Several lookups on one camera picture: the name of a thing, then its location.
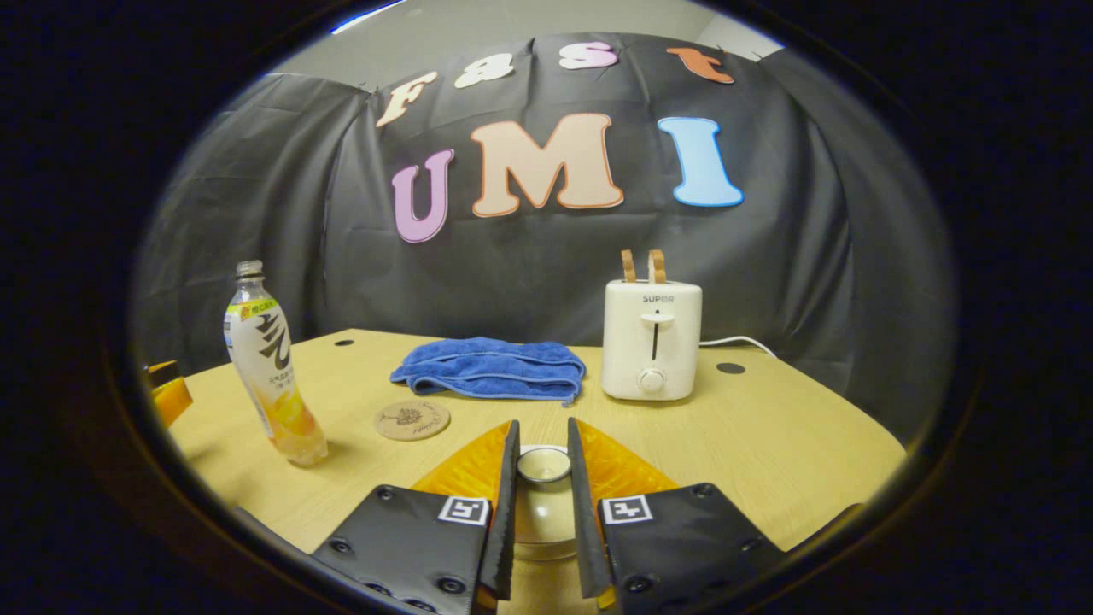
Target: plastic bottle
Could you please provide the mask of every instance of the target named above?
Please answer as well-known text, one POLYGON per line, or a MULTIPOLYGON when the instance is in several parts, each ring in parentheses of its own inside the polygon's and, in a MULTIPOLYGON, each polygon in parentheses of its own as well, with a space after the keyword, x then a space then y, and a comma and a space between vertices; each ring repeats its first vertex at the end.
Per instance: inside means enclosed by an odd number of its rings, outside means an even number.
POLYGON ((262 285, 261 260, 235 267, 236 289, 224 315, 224 344, 273 447, 297 465, 327 457, 327 439, 308 412, 292 371, 289 323, 262 285))

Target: blue letter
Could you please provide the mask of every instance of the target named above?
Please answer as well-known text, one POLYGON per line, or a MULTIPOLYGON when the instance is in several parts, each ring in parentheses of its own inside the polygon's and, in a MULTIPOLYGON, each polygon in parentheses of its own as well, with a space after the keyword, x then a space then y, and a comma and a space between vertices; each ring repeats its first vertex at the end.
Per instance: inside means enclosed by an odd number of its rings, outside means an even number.
POLYGON ((729 206, 744 193, 729 182, 714 134, 721 128, 701 117, 666 117, 657 126, 672 135, 680 156, 683 182, 672 190, 675 200, 695 206, 729 206))

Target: white cable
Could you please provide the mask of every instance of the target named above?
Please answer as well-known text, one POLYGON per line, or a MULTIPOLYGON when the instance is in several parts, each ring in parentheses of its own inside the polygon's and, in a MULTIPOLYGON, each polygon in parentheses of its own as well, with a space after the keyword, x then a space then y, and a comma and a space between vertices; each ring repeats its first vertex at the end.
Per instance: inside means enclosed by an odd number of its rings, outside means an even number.
POLYGON ((700 342, 698 346, 720 346, 721 344, 728 344, 730 342, 750 342, 750 343, 754 344, 755 346, 759 346, 763 351, 766 351, 767 355, 774 357, 775 359, 778 358, 774 353, 771 353, 769 348, 767 348, 766 346, 763 346, 762 344, 760 344, 759 342, 755 342, 754 340, 748 338, 747 335, 738 335, 738 336, 734 336, 734 338, 726 338, 725 340, 710 340, 709 342, 700 342))

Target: folded towel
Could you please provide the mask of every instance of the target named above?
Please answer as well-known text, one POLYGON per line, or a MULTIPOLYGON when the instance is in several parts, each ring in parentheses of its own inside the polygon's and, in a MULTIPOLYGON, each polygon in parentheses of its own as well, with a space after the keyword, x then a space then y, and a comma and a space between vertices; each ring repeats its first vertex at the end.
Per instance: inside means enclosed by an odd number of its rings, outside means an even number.
POLYGON ((419 395, 447 390, 468 398, 560 400, 568 406, 580 394, 584 376, 585 365, 561 344, 473 338, 415 348, 391 382, 406 382, 419 395))

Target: coaster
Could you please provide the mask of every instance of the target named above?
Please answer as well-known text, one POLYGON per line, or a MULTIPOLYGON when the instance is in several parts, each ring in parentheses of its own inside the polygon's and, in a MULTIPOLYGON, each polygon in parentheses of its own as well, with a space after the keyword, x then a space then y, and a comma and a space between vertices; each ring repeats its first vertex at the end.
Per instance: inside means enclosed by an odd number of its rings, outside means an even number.
POLYGON ((432 402, 398 402, 376 414, 376 431, 384 438, 409 442, 444 431, 451 415, 432 402))

